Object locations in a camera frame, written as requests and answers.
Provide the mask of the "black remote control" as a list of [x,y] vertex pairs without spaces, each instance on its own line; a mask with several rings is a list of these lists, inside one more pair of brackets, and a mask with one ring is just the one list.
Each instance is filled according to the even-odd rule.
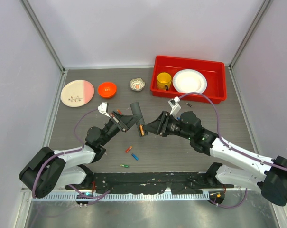
[[139,136],[140,137],[147,136],[148,132],[144,130],[145,135],[142,136],[141,132],[140,132],[140,128],[139,128],[140,125],[142,125],[143,128],[145,126],[145,121],[144,121],[144,118],[143,118],[143,114],[142,114],[139,102],[131,103],[130,107],[131,107],[131,111],[132,111],[133,115],[136,115],[139,118],[138,121],[136,122],[136,126],[137,126],[137,129],[138,129],[138,132],[139,132]]

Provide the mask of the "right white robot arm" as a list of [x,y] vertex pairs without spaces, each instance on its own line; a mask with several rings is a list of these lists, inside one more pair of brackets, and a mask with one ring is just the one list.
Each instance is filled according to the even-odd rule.
[[269,202],[285,206],[287,203],[287,159],[261,156],[238,147],[218,133],[202,127],[201,120],[193,112],[184,112],[176,119],[168,112],[162,114],[144,130],[166,137],[176,135],[190,141],[190,146],[199,153],[225,160],[238,168],[213,165],[206,175],[208,186],[230,184],[254,190]]

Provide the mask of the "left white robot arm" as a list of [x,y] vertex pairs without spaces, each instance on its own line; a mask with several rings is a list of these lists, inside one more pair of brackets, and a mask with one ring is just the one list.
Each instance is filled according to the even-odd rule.
[[129,130],[141,118],[140,114],[123,115],[113,111],[102,129],[96,126],[88,129],[82,146],[61,151],[41,148],[22,169],[19,179],[32,191],[34,198],[43,198],[55,187],[70,184],[86,190],[93,182],[92,172],[86,164],[99,161],[106,152],[104,145],[118,132]]

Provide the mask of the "orange bowl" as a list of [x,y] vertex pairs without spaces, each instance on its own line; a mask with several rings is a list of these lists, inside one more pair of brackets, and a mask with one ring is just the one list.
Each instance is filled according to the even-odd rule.
[[113,82],[103,82],[98,86],[97,92],[102,98],[109,99],[115,96],[117,87]]

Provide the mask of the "small floral bowl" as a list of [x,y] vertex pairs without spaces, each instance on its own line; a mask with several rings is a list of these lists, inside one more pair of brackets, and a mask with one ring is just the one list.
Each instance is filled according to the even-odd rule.
[[145,81],[140,77],[130,80],[130,89],[133,91],[140,92],[145,85]]

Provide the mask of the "yellow mug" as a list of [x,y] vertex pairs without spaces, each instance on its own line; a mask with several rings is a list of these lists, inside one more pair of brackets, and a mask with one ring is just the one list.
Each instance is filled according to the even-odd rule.
[[157,89],[168,91],[172,82],[172,76],[169,73],[162,72],[157,75]]

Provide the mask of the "pink and cream plate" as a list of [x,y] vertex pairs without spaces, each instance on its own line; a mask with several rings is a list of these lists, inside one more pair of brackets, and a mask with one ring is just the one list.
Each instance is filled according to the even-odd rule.
[[93,85],[86,80],[74,80],[65,85],[60,99],[68,107],[81,107],[91,101],[94,95]]

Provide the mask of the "white paper plate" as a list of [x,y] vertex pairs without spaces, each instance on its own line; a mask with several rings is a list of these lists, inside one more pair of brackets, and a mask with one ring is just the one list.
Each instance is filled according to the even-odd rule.
[[173,86],[179,93],[203,93],[207,81],[203,74],[196,70],[184,69],[178,71],[172,78]]

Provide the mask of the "red plastic bin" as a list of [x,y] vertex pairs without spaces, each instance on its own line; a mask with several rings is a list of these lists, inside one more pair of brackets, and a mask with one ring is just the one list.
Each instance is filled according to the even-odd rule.
[[[161,73],[171,76],[168,90],[158,86],[157,76]],[[156,56],[150,90],[153,96],[167,98],[196,92],[219,104],[227,98],[225,65],[217,61]]]

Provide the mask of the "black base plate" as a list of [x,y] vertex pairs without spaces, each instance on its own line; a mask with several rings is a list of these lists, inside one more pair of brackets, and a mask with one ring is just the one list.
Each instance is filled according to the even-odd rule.
[[167,188],[172,194],[201,193],[202,189],[233,188],[221,184],[208,173],[199,172],[149,172],[149,173],[94,173],[85,184],[74,186],[78,190],[95,190],[103,194],[163,194]]

